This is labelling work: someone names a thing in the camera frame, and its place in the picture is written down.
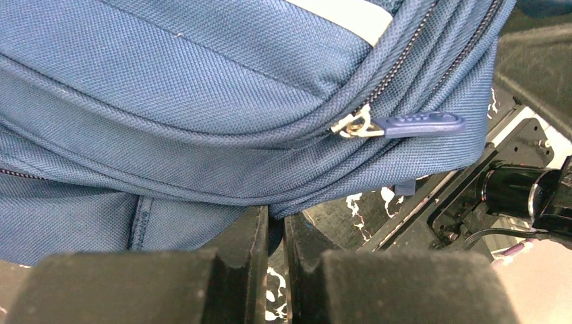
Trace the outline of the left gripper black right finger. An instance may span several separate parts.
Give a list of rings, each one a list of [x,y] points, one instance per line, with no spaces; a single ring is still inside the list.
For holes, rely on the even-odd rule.
[[[505,288],[472,252],[343,250],[286,218],[292,323],[517,323]]]

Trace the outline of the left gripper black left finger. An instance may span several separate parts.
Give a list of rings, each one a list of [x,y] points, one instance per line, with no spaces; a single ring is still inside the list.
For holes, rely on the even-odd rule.
[[[8,323],[263,323],[268,209],[193,251],[77,253],[33,268]]]

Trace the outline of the navy blue backpack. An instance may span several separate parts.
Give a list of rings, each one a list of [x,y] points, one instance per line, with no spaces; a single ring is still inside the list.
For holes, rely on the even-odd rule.
[[[1,259],[193,250],[474,163],[513,1],[2,1]]]

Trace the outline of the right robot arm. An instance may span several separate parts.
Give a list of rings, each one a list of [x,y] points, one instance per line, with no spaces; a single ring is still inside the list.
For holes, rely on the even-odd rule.
[[[445,246],[469,250],[502,235],[571,248],[571,158],[558,169],[493,163],[468,178],[428,219]]]

